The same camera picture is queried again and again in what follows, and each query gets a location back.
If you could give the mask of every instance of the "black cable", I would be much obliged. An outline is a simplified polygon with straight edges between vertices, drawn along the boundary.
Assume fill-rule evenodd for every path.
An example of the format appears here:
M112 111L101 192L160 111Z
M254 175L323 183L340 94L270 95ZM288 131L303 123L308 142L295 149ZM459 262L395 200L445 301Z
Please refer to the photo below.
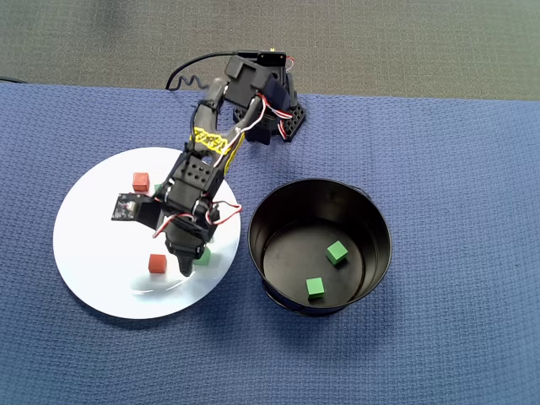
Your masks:
M5 76L0 76L0 82L10 82L10 83L22 83L27 84L24 80L19 80L17 78L6 78Z
M167 90L170 90L170 91L174 91L174 90L177 90L180 88L180 82L178 83L178 88L177 89L171 89L170 88L170 85L172 84L172 81L174 80L175 76L181 72L182 70L184 70L185 68L187 68L188 66L191 66L193 63L197 63L197 62L200 62L200 61L203 61L204 59L209 59L210 57L232 57L234 55L238 55L238 52L234 52L234 51L227 51L227 52L214 52L214 53L208 53L207 55L202 55L201 57L196 57L195 59L192 59L191 61L189 62L186 62L184 63L182 66L180 66L179 68L177 68L169 77L169 80L167 80L167 85L165 86L165 88Z
M193 74L189 80L187 80L186 76L183 76L183 75L180 76L180 78L178 79L178 85L174 87L173 89L169 89L169 90L177 91L180 88L182 82L184 82L187 86L191 86L194 81L197 82L197 86L199 87L199 89L206 90L208 88L207 84L203 84L203 82L201 82L201 79L196 74Z

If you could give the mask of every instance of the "gray floor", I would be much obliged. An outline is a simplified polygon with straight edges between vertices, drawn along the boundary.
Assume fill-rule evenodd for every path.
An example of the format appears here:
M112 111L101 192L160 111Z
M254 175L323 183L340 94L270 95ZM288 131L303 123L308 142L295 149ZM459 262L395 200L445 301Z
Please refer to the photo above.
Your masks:
M34 83L163 88L271 46L301 93L540 99L539 0L0 0L0 75Z

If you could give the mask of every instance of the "black bin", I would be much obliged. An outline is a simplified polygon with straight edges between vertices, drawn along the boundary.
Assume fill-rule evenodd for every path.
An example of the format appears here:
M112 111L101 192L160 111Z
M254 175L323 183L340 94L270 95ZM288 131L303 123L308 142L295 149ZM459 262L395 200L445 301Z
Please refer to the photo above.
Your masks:
M370 197L324 179L295 181L270 193L251 218L248 240L267 294L308 316L329 315L364 298L392 257L390 231ZM337 240L348 255L334 266L326 252ZM325 293L309 300L305 281L319 277Z

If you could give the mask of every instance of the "blue fabric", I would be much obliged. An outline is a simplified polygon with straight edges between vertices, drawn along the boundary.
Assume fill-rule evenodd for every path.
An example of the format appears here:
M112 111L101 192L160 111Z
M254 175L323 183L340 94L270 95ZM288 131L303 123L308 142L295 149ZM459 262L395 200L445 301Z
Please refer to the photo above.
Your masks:
M52 253L63 198L113 154L181 148L199 96L0 85L0 403L540 403L538 102L304 95L292 143L232 166L242 239L209 296L152 321L81 303ZM364 188L394 243L323 319L275 305L246 245L262 198L308 176Z

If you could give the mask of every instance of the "block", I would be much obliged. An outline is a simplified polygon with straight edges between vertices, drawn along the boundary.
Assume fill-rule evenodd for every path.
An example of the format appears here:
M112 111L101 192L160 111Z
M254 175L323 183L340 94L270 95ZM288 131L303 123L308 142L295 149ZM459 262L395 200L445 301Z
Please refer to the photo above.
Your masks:
M210 263L210 254L210 249L208 249L208 246L206 246L201 258L194 260L193 264L197 264L198 266L207 266Z
M345 246L343 246L342 243L338 240L336 243L328 247L327 257L328 259L330 259L330 262L332 262L332 264L335 266L345 260L345 258L347 257L347 249L345 249Z
M166 255L150 255L148 261L148 270L153 274L165 274L167 268L167 256Z
M133 190L147 192L150 188L150 176L148 173L133 173Z
M322 278L308 278L305 281L307 286L307 294L310 300L314 298L320 298L324 295L324 285L322 285Z

